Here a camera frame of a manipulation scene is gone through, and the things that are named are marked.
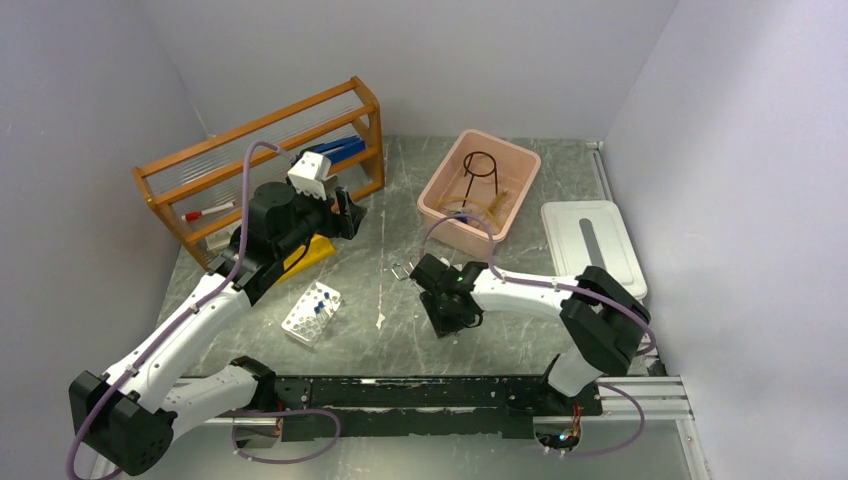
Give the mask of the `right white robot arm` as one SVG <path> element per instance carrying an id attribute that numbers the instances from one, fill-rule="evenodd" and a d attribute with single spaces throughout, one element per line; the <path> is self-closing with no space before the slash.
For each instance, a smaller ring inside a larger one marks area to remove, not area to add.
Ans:
<path id="1" fill-rule="evenodd" d="M 623 376 L 646 353 L 650 314 L 601 267 L 576 276 L 512 272 L 486 262 L 458 268 L 425 254 L 409 273 L 437 336 L 481 325 L 489 312 L 523 314 L 562 324 L 571 344 L 557 354 L 539 391 L 542 406 L 562 414 L 587 385 Z"/>

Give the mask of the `brown bristle tube brush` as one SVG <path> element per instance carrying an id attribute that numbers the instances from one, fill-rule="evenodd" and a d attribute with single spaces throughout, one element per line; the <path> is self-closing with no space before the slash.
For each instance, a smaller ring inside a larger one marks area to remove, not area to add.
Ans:
<path id="1" fill-rule="evenodd" d="M 508 199 L 509 194 L 510 194 L 510 192 L 508 190 L 500 190 L 495 195 L 493 200 L 489 203 L 489 205 L 487 207 L 487 211 L 490 214 L 492 214 L 493 216 L 496 216 L 498 214 L 498 212 L 501 210 L 501 208 L 504 206 L 504 204 L 506 203 L 506 200 Z"/>

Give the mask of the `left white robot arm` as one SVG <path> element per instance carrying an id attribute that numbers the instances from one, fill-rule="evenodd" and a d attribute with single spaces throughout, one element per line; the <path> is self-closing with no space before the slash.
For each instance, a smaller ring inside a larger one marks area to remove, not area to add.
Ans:
<path id="1" fill-rule="evenodd" d="M 66 457 L 67 476 L 77 476 L 81 445 L 107 458 L 118 473 L 135 476 L 154 466 L 180 435 L 210 418 L 240 409 L 254 416 L 280 412 L 274 371 L 246 356 L 192 387 L 175 383 L 203 348 L 283 276 L 290 255 L 316 235 L 354 238 L 366 212 L 343 187 L 326 199 L 269 182 L 245 198 L 229 246 L 180 309 L 102 374 L 84 371 L 72 381 L 75 437 Z"/>

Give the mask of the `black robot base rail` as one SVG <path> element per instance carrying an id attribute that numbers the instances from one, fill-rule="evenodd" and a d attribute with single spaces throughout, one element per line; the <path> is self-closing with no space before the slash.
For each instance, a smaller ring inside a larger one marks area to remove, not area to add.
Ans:
<path id="1" fill-rule="evenodd" d="M 285 442 L 477 434 L 532 439 L 537 421 L 603 411 L 597 387 L 566 397 L 541 375 L 279 376 L 260 381 L 245 408 L 291 413 L 281 422 Z"/>

